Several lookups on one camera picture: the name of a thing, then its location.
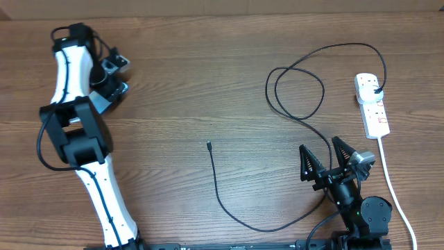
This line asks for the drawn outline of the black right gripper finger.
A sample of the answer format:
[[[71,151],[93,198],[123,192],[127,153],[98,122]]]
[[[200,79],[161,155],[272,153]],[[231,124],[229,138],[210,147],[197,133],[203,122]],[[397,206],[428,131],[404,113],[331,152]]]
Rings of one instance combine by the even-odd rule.
[[[301,181],[313,181],[320,178],[325,171],[318,158],[305,146],[299,146],[300,152],[300,179]]]
[[[343,169],[351,170],[352,165],[349,162],[356,150],[337,136],[332,138],[332,143],[339,166]]]

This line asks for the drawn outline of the blue Galaxy smartphone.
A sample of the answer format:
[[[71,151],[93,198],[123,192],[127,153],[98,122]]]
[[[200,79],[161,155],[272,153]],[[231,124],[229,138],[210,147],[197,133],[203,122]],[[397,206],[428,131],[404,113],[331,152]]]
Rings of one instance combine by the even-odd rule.
[[[96,108],[97,112],[102,115],[111,107],[116,106],[123,99],[123,96],[127,91],[128,85],[122,82],[119,88],[112,93],[110,97],[105,98],[96,90],[93,90],[89,94],[89,99]]]

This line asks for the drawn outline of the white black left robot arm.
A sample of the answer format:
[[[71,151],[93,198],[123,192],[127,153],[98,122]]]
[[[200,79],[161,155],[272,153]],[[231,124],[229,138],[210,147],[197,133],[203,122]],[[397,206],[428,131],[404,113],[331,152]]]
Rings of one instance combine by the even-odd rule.
[[[62,170],[76,172],[85,185],[101,223],[104,249],[145,249],[114,175],[114,145],[102,118],[128,91],[122,74],[130,62],[83,23],[65,30],[68,36],[51,39],[58,77],[50,105],[40,108],[37,156],[42,157],[46,133],[66,164]]]

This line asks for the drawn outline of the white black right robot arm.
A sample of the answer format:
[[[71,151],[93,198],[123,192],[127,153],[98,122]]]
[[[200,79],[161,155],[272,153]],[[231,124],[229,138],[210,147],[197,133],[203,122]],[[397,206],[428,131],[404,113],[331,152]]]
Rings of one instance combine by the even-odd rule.
[[[337,211],[319,222],[305,240],[296,240],[297,249],[391,249],[389,232],[393,207],[378,196],[363,198],[361,184],[370,176],[375,155],[370,151],[357,151],[339,137],[332,143],[339,166],[326,169],[318,158],[305,146],[299,146],[300,179],[313,181],[315,191],[325,190],[337,207]],[[335,231],[328,239],[315,240],[315,232],[326,222],[340,215],[346,227]]]

